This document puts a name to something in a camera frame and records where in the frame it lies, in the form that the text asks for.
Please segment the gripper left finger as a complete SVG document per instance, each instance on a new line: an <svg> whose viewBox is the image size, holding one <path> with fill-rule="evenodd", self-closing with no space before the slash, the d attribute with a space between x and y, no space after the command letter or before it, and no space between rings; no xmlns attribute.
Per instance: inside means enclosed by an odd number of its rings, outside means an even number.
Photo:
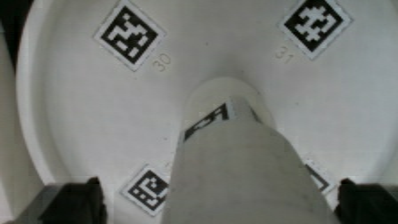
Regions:
<svg viewBox="0 0 398 224"><path fill-rule="evenodd" d="M16 224L107 224L109 212L98 177L45 186Z"/></svg>

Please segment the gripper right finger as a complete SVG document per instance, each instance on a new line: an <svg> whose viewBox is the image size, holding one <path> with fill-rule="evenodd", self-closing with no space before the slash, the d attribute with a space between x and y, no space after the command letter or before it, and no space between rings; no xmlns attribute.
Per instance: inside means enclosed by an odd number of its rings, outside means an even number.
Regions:
<svg viewBox="0 0 398 224"><path fill-rule="evenodd" d="M342 224L398 224L398 186L343 179L335 214Z"/></svg>

